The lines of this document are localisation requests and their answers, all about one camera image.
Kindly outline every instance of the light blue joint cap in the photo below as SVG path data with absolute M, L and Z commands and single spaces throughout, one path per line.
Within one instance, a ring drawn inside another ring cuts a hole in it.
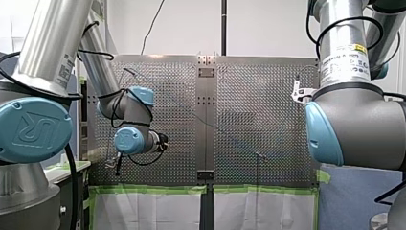
M 117 151 L 123 154 L 138 154 L 143 152 L 145 141 L 140 130 L 132 126 L 125 126 L 116 132 L 114 145 Z
M 388 75 L 388 71 L 389 71 L 389 64 L 386 63 L 382 66 L 381 72 L 379 72 L 379 75 L 376 77 L 376 80 L 385 79 L 385 77 Z
M 343 152 L 326 114 L 315 102 L 305 106 L 307 143 L 311 156 L 321 163 L 342 166 Z
M 72 135 L 66 109 L 43 98 L 21 98 L 0 106 L 0 160 L 35 163 L 60 153 Z
M 144 88 L 141 86 L 132 86 L 128 90 L 131 90 L 138 98 L 140 98 L 143 103 L 153 106 L 153 90 L 149 88 Z M 128 96 L 134 100 L 137 100 L 131 93 Z

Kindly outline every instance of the warning label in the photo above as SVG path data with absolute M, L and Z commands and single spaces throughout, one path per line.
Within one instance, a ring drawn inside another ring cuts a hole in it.
M 56 83 L 66 88 L 71 77 L 72 68 L 74 67 L 74 59 L 69 55 L 65 55 L 60 63 L 60 69 L 56 78 Z
M 321 74 L 321 84 L 352 78 L 369 80 L 370 66 L 366 49 L 360 45 L 340 47 L 322 61 Z

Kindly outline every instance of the white cloth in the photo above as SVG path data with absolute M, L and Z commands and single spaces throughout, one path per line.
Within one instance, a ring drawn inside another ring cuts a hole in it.
M 200 194 L 96 195 L 93 229 L 198 230 Z
M 315 195 L 214 194 L 214 202 L 215 229 L 313 230 L 316 224 Z

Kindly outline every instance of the white wall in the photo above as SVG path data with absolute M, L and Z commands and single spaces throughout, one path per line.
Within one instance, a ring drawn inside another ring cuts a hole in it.
M 111 39 L 107 46 L 117 54 L 140 54 L 143 38 L 161 0 L 106 0 Z M 316 57 L 305 33 L 307 1 L 228 1 L 229 56 Z M 311 19 L 313 36 L 319 24 Z M 145 54 L 212 55 L 220 53 L 221 1 L 170 0 L 164 3 L 147 40 Z M 403 58 L 390 63 L 389 75 L 376 84 L 386 91 L 400 91 Z
M 38 0 L 0 0 L 0 52 L 20 51 Z

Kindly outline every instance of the perforated metal panel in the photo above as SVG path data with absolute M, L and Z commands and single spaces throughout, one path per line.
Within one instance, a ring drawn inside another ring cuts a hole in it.
M 121 86 L 141 85 L 154 90 L 154 120 L 151 128 L 167 134 L 169 149 L 156 163 L 141 167 L 124 158 L 122 175 L 105 168 L 105 160 L 117 152 L 112 139 L 115 130 L 110 121 L 95 112 L 95 134 L 98 146 L 97 161 L 91 172 L 92 184 L 135 183 L 152 185 L 194 185 L 195 168 L 195 122 L 194 89 L 196 57 L 116 57 L 113 64 Z M 142 76 L 134 78 L 123 71 L 133 68 Z M 158 153 L 132 156 L 137 162 L 152 161 Z
M 294 103 L 290 94 L 298 72 L 316 60 L 217 57 L 210 66 L 215 74 L 209 78 L 198 76 L 201 68 L 207 68 L 199 61 L 197 57 L 116 57 L 114 69 L 122 87 L 154 90 L 152 128 L 167 134 L 169 150 L 148 167 L 125 159 L 122 175 L 115 176 L 114 169 L 105 167 L 116 154 L 115 130 L 96 112 L 97 100 L 89 88 L 90 182 L 195 185 L 197 170 L 214 170 L 214 184 L 314 186 L 317 165 L 306 146 L 304 106 Z M 142 76 L 134 79 L 123 72 L 124 67 Z M 315 76 L 316 71 L 309 69 L 301 73 L 301 87 L 315 87 Z M 134 159 L 145 163 L 156 156 L 141 154 Z
M 308 187 L 315 182 L 304 106 L 290 97 L 299 71 L 315 64 L 312 58 L 217 60 L 214 183 Z M 301 87 L 314 87 L 315 76 L 315 70 L 301 73 Z

